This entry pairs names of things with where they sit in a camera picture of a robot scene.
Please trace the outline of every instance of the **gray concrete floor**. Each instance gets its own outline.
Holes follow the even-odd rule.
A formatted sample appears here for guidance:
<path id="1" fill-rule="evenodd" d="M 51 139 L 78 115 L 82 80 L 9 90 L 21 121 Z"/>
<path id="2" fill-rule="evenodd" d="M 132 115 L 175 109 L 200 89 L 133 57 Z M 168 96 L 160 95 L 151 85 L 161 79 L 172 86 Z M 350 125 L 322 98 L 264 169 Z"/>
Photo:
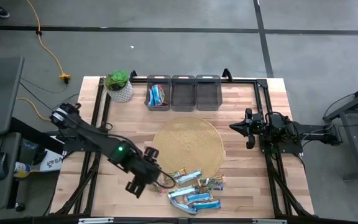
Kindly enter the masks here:
<path id="1" fill-rule="evenodd" d="M 32 2 L 44 26 L 257 28 L 252 0 Z M 0 24 L 36 24 L 25 0 L 0 3 L 11 13 Z M 358 30 L 358 0 L 260 0 L 260 5 L 266 29 Z M 72 76 L 68 89 L 58 95 L 29 86 L 50 106 L 78 93 L 83 76 L 115 69 L 197 75 L 229 68 L 236 77 L 266 77 L 258 34 L 44 32 L 42 37 Z M 285 80 L 294 120 L 322 124 L 333 101 L 358 90 L 358 35 L 267 35 L 267 44 L 274 75 Z M 24 78 L 52 91 L 64 87 L 53 58 L 33 31 L 0 30 L 0 57 L 17 55 L 25 58 Z M 42 114 L 49 114 L 25 90 L 18 96 L 31 98 Z M 55 129 L 38 119 L 26 102 L 16 103 L 14 115 L 41 131 Z M 358 221 L 358 181 L 341 179 L 357 170 L 348 144 L 312 142 L 305 147 L 305 163 L 315 213 Z M 56 178 L 35 176 L 30 180 L 29 209 L 0 212 L 0 218 L 41 215 Z"/>

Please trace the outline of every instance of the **round straw mat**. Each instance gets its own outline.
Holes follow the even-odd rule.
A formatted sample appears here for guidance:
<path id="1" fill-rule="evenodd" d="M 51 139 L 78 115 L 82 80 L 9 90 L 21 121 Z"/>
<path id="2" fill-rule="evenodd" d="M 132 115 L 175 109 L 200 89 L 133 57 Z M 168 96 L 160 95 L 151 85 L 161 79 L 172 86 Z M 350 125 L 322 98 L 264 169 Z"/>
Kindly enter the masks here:
<path id="1" fill-rule="evenodd" d="M 169 121 L 155 135 L 153 144 L 160 151 L 158 163 L 168 173 L 182 168 L 187 173 L 201 169 L 203 177 L 212 177 L 223 161 L 223 142 L 218 131 L 199 118 Z"/>

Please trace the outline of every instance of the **yellow cable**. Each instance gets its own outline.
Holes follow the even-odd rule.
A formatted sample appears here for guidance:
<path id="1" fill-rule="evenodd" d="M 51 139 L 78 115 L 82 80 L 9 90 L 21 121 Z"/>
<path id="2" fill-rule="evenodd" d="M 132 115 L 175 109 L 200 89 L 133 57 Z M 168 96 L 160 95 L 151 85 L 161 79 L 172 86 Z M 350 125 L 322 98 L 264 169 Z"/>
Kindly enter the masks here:
<path id="1" fill-rule="evenodd" d="M 27 102 L 29 102 L 31 104 L 31 106 L 34 108 L 35 112 L 37 113 L 38 117 L 40 117 L 41 119 L 45 120 L 45 121 L 50 121 L 49 118 L 45 118 L 43 117 L 37 110 L 37 108 L 35 107 L 35 105 L 33 104 L 33 102 L 31 102 L 29 99 L 24 98 L 24 97 L 18 97 L 16 98 L 17 100 L 26 100 Z"/>
<path id="2" fill-rule="evenodd" d="M 34 8 L 34 6 L 31 4 L 30 0 L 27 0 L 27 2 L 30 4 L 31 9 L 33 10 L 33 12 L 34 12 L 34 14 L 35 14 L 35 17 L 37 18 L 38 31 L 40 32 L 40 31 L 41 31 L 41 23 L 40 23 L 40 19 L 39 19 L 39 17 L 38 17 L 37 11 L 35 11 L 35 8 Z M 38 35 L 38 39 L 40 40 L 41 46 L 55 59 L 57 65 L 59 66 L 60 72 L 61 72 L 61 74 L 60 74 L 60 76 L 59 76 L 60 79 L 62 79 L 62 80 L 65 79 L 65 78 L 70 79 L 70 75 L 67 75 L 67 74 L 63 71 L 62 66 L 60 65 L 59 59 L 57 59 L 57 57 L 56 57 L 46 46 L 44 46 L 44 43 L 42 42 L 42 39 L 41 39 L 41 35 L 40 35 L 40 34 L 37 34 L 37 35 Z"/>

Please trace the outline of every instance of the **wooden table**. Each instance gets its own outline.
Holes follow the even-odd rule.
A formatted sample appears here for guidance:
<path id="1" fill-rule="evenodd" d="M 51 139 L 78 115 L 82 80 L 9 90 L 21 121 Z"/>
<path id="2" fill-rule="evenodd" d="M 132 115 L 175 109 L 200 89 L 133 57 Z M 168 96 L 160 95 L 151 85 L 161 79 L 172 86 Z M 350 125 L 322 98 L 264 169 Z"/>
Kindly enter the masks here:
<path id="1" fill-rule="evenodd" d="M 290 106 L 284 81 L 281 78 L 268 78 L 268 88 L 274 111 L 291 118 Z M 96 99 L 99 77 L 84 77 L 79 102 L 81 117 L 91 122 Z M 144 105 L 146 87 L 144 83 L 133 84 L 134 97 L 128 103 L 111 103 L 108 122 L 114 126 L 112 133 L 131 138 L 143 149 L 154 138 L 159 129 L 172 118 L 195 116 L 210 122 L 220 133 L 224 142 L 225 157 L 218 171 L 227 177 L 223 191 L 214 191 L 216 199 L 221 199 L 222 209 L 202 210 L 198 218 L 269 218 L 274 217 L 272 198 L 264 156 L 259 143 L 251 150 L 246 149 L 247 138 L 229 129 L 229 124 L 244 119 L 246 108 L 257 111 L 254 89 L 248 84 L 222 84 L 223 104 L 219 111 L 176 112 L 149 111 Z M 100 124 L 104 96 L 99 112 Z M 56 186 L 51 212 L 62 207 L 76 189 L 83 163 L 83 152 L 76 152 L 64 160 Z M 313 213 L 306 175 L 301 162 L 291 154 L 283 154 L 283 164 L 289 189 L 304 208 Z M 102 156 L 93 202 L 92 216 L 109 217 L 187 217 L 181 210 L 170 205 L 166 195 L 159 196 L 152 186 L 148 186 L 140 199 L 125 191 L 132 174 L 125 174 L 106 157 Z M 282 193 L 278 190 L 280 208 L 284 211 Z"/>

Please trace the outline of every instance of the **potted plant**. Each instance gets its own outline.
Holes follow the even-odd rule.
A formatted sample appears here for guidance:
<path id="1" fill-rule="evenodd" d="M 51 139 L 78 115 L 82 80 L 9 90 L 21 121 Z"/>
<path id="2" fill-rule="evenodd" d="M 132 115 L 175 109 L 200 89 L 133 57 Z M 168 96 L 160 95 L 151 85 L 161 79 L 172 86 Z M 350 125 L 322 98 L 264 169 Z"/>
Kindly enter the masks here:
<path id="1" fill-rule="evenodd" d="M 104 87 L 111 99 L 118 103 L 129 101 L 134 94 L 134 89 L 129 82 L 129 74 L 123 70 L 116 70 L 107 74 L 104 79 Z"/>

